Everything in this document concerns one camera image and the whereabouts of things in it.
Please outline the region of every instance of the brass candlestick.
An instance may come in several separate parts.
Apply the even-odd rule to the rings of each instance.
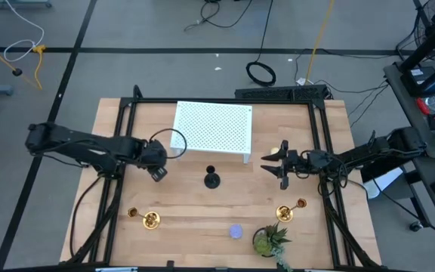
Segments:
[[[290,222],[293,219],[293,210],[296,208],[304,208],[306,206],[307,201],[305,199],[299,199],[293,208],[286,205],[279,206],[276,208],[276,217],[283,223]]]
[[[147,212],[145,215],[141,215],[137,208],[132,207],[127,211],[127,215],[130,218],[140,216],[142,217],[142,224],[147,230],[156,229],[160,225],[160,215],[157,212]]]

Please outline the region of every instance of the wooden table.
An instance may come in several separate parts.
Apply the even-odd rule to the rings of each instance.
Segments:
[[[318,177],[301,180],[289,175],[289,188],[280,190],[279,180],[260,167],[273,164],[262,161],[261,157],[269,154],[272,147],[278,147],[283,139],[289,141],[290,149],[298,152],[313,149],[307,106],[252,106],[252,154],[246,165],[240,155],[190,151],[181,160],[168,160],[168,175],[160,182],[154,182],[147,171],[127,166],[111,265],[162,267],[168,260],[173,260],[176,267],[276,268],[272,258],[263,258],[254,252],[252,236],[258,228],[277,222],[276,207],[293,206],[298,198],[304,198],[307,207],[294,210],[292,222],[280,223],[280,227],[288,228],[287,238],[293,241],[285,244],[286,259],[294,268],[333,267],[322,197],[317,193]],[[100,100],[94,134],[113,135],[118,107],[119,99]],[[160,129],[172,128],[175,107],[176,104],[138,104],[132,136],[148,139]],[[327,100],[326,112],[335,152],[353,148],[344,102]],[[318,111],[316,116],[321,146],[324,147]],[[164,147],[169,147],[170,132],[157,138]],[[221,177],[221,185],[213,190],[203,183],[208,165],[213,165]],[[76,200],[95,177],[93,169],[83,170]],[[351,173],[350,179],[361,182],[358,172]],[[101,181],[79,207],[75,249],[83,244],[94,228],[102,185]],[[369,256],[380,264],[365,191],[349,184],[342,192],[350,232]],[[162,223],[155,230],[145,229],[141,218],[127,216],[131,207],[138,208],[143,214],[158,212]],[[229,236],[233,224],[242,225],[243,237],[239,240]],[[336,233],[341,263],[345,264],[338,229]],[[100,237],[97,260],[102,259],[105,240],[106,231]],[[69,232],[61,260],[69,258],[68,248]]]

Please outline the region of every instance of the white perforated box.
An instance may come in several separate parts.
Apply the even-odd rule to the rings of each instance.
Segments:
[[[174,129],[187,140],[188,150],[235,153],[248,162],[251,154],[251,106],[177,102]],[[171,149],[179,154],[184,140],[172,132]]]

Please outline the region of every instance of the concrete floor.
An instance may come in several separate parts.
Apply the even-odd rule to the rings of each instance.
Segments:
[[[53,0],[54,8],[19,9],[45,29],[49,48],[75,44],[89,0]],[[98,0],[83,40],[86,48],[258,48],[268,0],[256,0],[231,29],[210,25],[188,32],[183,28],[199,19],[202,0]],[[328,0],[275,1],[265,48],[311,48]],[[247,1],[223,0],[216,23],[233,22]],[[327,49],[392,50],[413,24],[411,0],[340,0],[320,45]],[[37,39],[39,31],[9,10],[0,10],[0,47],[19,39]],[[276,86],[293,85],[293,54],[264,54],[261,61],[277,74]],[[233,97],[237,88],[256,88],[245,65],[256,54],[85,54],[80,53],[69,79],[56,122],[90,131],[101,97],[130,96],[138,84],[145,97]],[[32,158],[24,148],[27,126],[44,122],[60,85],[69,54],[47,53],[40,72],[44,91],[36,91],[11,75],[0,63],[0,84],[15,87],[12,97],[0,97],[0,245],[24,184]],[[310,55],[302,56],[304,77]],[[336,88],[354,91],[375,87],[382,68],[398,57],[354,59],[331,55],[316,57],[312,81],[324,79]],[[30,54],[17,62],[27,75],[38,62]],[[350,112],[367,94],[334,93]],[[350,121],[358,114],[353,114]],[[409,125],[394,94],[386,89],[352,129],[356,144]],[[76,193],[79,170],[43,159],[5,268],[56,264]],[[435,223],[433,206],[426,203]],[[387,200],[370,202],[382,261],[396,269],[435,271],[435,233],[411,233],[413,220]]]

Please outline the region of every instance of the purple ball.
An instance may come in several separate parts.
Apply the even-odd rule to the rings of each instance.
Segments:
[[[242,227],[240,224],[234,224],[230,227],[230,236],[233,239],[239,239],[242,237]]]

